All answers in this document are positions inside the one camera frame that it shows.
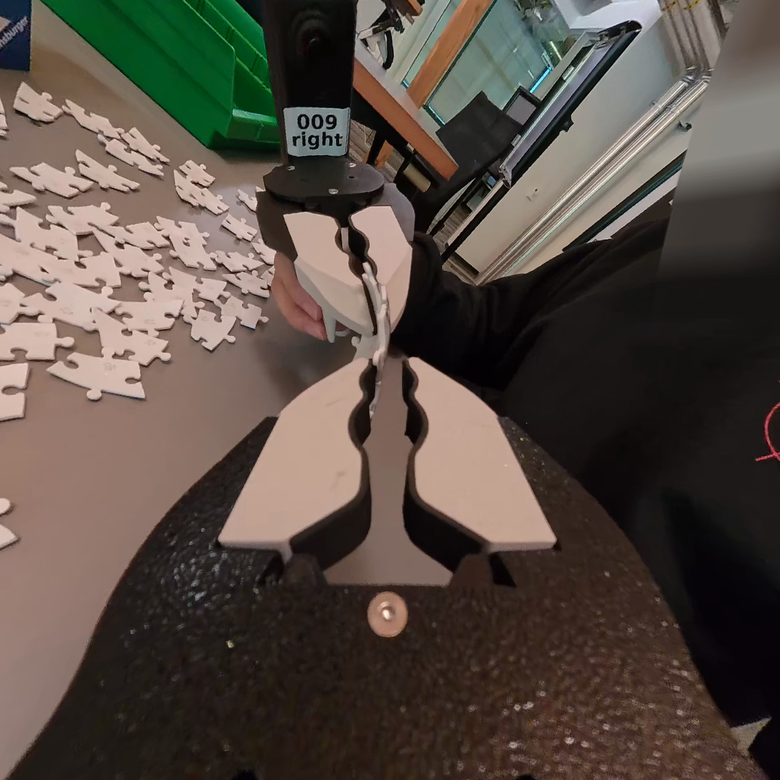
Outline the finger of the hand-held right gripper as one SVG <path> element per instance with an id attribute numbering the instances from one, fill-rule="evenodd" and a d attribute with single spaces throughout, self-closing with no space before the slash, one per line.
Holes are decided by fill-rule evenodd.
<path id="1" fill-rule="evenodd" d="M 411 244 L 390 206 L 369 206 L 350 216 L 350 228 L 365 243 L 363 255 L 373 264 L 375 277 L 388 298 L 390 331 L 403 317 L 410 290 Z"/>
<path id="2" fill-rule="evenodd" d="M 361 336 L 375 334 L 375 321 L 360 275 L 339 245 L 340 226 L 334 218 L 310 211 L 284 216 L 296 251 L 294 267 L 299 284 L 321 308 L 327 339 L 335 339 L 336 325 Z"/>

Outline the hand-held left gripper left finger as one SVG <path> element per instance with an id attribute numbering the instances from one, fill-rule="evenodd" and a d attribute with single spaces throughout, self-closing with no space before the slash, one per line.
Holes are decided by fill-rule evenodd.
<path id="1" fill-rule="evenodd" d="M 366 539 L 374 365 L 357 359 L 307 388 L 279 414 L 218 541 L 308 555 L 327 570 Z"/>

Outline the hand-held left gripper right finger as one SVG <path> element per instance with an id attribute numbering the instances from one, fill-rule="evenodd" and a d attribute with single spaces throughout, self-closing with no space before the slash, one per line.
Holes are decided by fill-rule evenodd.
<path id="1" fill-rule="evenodd" d="M 403 500 L 412 543 L 447 571 L 472 555 L 550 550 L 557 537 L 497 414 L 419 358 L 403 361 Z"/>

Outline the person's right forearm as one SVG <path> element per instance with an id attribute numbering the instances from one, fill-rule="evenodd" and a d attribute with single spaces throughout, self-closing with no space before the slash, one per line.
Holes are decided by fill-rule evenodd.
<path id="1" fill-rule="evenodd" d="M 446 271 L 434 239 L 416 232 L 405 309 L 391 346 L 442 373 L 502 390 L 533 341 L 533 329 L 603 292 L 619 274 L 662 249 L 669 217 L 633 222 L 612 238 L 565 250 L 526 274 L 474 286 Z"/>

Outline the pile of white puzzle pieces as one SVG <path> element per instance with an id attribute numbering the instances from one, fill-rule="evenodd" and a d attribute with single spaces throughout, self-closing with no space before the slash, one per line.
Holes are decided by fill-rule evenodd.
<path id="1" fill-rule="evenodd" d="M 211 463 L 281 400 L 253 170 L 77 131 L 2 151 L 2 547 L 48 561 Z M 11 166 L 23 140 L 34 165 Z"/>

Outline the person's right hand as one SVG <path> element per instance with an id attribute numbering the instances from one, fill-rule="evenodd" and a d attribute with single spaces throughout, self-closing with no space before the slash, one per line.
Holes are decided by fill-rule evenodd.
<path id="1" fill-rule="evenodd" d="M 277 252 L 274 268 L 271 295 L 286 322 L 298 332 L 327 341 L 322 309 L 301 286 L 293 261 Z"/>

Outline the wooden edged table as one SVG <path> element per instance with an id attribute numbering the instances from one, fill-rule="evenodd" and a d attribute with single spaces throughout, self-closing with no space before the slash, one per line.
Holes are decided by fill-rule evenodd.
<path id="1" fill-rule="evenodd" d="M 366 103 L 444 180 L 458 165 L 439 140 L 438 125 L 361 45 L 355 52 L 353 86 Z"/>

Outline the black office chair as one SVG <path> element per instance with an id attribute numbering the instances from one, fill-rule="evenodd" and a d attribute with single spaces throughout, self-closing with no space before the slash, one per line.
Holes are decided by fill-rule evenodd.
<path id="1" fill-rule="evenodd" d="M 457 164 L 448 180 L 435 180 L 415 206 L 417 231 L 426 232 L 455 195 L 480 179 L 512 149 L 542 105 L 542 100 L 523 87 L 502 109 L 483 91 L 438 131 L 439 140 Z"/>

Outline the green plastic storage bin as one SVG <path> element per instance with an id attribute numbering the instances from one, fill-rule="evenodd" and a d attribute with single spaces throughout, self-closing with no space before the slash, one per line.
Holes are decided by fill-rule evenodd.
<path id="1" fill-rule="evenodd" d="M 44 1 L 209 149 L 278 151 L 264 32 L 234 1 Z"/>

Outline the person's black sweatshirt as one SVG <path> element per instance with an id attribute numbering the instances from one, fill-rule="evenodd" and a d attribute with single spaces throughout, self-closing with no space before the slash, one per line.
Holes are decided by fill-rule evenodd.
<path id="1" fill-rule="evenodd" d="M 778 238 L 669 221 L 500 280 L 530 343 L 505 414 L 628 536 L 728 720 L 768 720 L 778 778 Z"/>

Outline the blue cardboard box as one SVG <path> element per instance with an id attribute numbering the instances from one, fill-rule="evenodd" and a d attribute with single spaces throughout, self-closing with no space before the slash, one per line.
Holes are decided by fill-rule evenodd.
<path id="1" fill-rule="evenodd" d="M 32 1 L 1 1 L 1 69 L 29 72 Z"/>

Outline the aluminium frame partition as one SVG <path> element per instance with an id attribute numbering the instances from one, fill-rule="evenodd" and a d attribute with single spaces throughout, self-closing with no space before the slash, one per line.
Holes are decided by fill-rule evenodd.
<path id="1" fill-rule="evenodd" d="M 646 26 L 580 37 L 579 59 L 447 241 L 447 271 L 475 285 L 527 272 L 675 187 L 728 25 L 720 2 L 655 4 Z"/>

